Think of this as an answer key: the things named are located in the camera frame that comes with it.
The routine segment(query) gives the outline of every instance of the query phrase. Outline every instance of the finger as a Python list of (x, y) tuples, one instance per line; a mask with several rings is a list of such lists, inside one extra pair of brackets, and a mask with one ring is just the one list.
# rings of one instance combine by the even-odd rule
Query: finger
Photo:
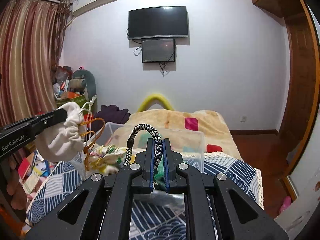
[(15, 194), (13, 195), (13, 198), (11, 200), (11, 206), (13, 209), (22, 210), (26, 207), (26, 203), (27, 203), (27, 195), (23, 190), (22, 185), (20, 184), (17, 187)]
[(13, 170), (11, 172), (11, 177), (7, 185), (7, 192), (10, 196), (12, 196), (15, 193), (17, 186), (20, 185), (19, 179), (20, 179), (20, 176), (18, 172)]
[(10, 168), (14, 170), (17, 166), (17, 162), (15, 161), (12, 155), (8, 158), (8, 162), (9, 162)]

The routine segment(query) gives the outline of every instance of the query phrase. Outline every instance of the triangular cutout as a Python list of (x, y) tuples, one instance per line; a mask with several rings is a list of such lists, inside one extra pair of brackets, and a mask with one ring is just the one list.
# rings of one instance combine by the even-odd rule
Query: triangular cutout
[(89, 190), (82, 191), (58, 213), (58, 218), (70, 225), (74, 225), (77, 222), (78, 216), (88, 194)]
[(229, 194), (241, 224), (245, 224), (258, 217), (257, 212), (236, 191), (229, 190)]

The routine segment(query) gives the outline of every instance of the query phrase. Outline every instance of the blue and white bedspread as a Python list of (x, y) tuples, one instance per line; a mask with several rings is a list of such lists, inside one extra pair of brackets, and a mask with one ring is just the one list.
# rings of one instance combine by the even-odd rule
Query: blue and white bedspread
[[(260, 171), (228, 155), (211, 154), (205, 158), (206, 174), (225, 173), (261, 207), (262, 181)], [(81, 184), (81, 177), (70, 162), (61, 162), (38, 191), (27, 210), (27, 218), (37, 223)], [(184, 208), (156, 206), (133, 201), (131, 240), (186, 239)]]

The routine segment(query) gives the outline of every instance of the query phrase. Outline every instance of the television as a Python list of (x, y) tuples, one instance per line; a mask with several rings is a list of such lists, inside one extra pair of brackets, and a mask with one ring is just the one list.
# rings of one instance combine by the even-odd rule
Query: television
[(128, 39), (188, 37), (186, 6), (163, 6), (129, 11)]
[(174, 39), (142, 40), (142, 62), (174, 62)]

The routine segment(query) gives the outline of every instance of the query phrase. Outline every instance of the silver screw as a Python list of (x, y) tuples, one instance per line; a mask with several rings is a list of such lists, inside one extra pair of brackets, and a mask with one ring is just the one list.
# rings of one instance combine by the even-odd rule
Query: silver screw
[(189, 165), (186, 163), (180, 163), (178, 166), (181, 170), (186, 170), (187, 168), (189, 168)]
[(93, 174), (93, 175), (91, 176), (91, 179), (92, 179), (93, 181), (98, 181), (98, 180), (101, 179), (101, 175), (100, 175), (99, 173)]
[(218, 178), (218, 180), (226, 180), (227, 176), (224, 173), (218, 173), (217, 178)]
[(131, 165), (130, 165), (130, 169), (132, 169), (132, 170), (137, 170), (137, 169), (139, 169), (140, 168), (140, 165), (139, 164), (137, 164), (137, 163), (132, 163)]

